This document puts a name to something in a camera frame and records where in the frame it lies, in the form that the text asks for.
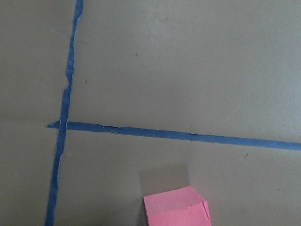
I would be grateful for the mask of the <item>pink foam block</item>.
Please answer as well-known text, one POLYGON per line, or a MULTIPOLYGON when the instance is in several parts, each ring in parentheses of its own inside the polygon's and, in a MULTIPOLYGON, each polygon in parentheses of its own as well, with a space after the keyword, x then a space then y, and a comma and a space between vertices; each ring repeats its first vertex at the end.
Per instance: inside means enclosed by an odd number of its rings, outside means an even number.
POLYGON ((191 186, 143 198, 149 226, 210 226, 207 201, 191 186))

